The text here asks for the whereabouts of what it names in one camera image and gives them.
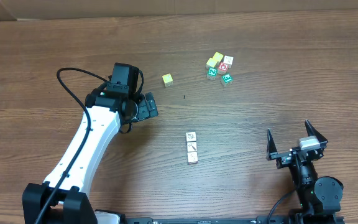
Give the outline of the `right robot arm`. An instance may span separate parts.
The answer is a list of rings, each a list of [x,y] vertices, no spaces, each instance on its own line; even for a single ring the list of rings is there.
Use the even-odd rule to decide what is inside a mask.
[[[314,161],[323,158],[328,140],[318,132],[309,120],[305,121],[307,137],[288,152],[279,153],[271,131],[267,131],[268,161],[275,160],[278,169],[289,168],[294,189],[282,196],[269,211],[263,223],[344,223],[337,217],[341,210],[343,183],[331,176],[318,177]],[[277,207],[296,193],[300,208],[291,209],[287,216],[275,216]]]

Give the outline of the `white block pencil drawing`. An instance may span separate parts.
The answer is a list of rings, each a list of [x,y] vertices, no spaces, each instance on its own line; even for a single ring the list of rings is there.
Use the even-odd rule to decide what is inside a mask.
[[[187,142],[187,152],[196,152],[197,142]]]

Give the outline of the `white block red drawing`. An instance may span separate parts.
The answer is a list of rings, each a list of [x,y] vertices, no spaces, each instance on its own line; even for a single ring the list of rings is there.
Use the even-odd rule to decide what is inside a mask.
[[[195,132],[187,132],[186,133],[186,141],[187,142],[195,142],[196,141],[196,133]]]

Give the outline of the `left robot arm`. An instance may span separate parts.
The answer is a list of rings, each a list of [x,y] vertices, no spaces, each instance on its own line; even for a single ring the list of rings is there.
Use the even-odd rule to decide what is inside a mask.
[[[117,212],[95,210],[89,194],[101,159],[122,127],[158,115],[154,96],[142,94],[144,74],[115,63],[112,74],[87,94],[75,97],[83,109],[80,126],[63,157],[42,184],[28,184],[22,194],[26,223],[125,223]]]

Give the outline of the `green V block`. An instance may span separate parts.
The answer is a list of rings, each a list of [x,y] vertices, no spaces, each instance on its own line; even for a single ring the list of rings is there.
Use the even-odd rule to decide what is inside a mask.
[[[198,163],[198,154],[197,152],[188,152],[187,153],[188,163],[197,164]]]

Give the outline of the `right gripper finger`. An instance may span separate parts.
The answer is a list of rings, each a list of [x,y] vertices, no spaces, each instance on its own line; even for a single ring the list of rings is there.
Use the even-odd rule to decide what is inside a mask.
[[[319,141],[320,145],[327,145],[328,140],[313,127],[313,125],[308,119],[305,120],[305,128],[308,133],[308,136],[315,136]]]
[[[275,146],[272,133],[270,129],[267,130],[267,152],[266,160],[271,161],[277,157],[277,148]]]

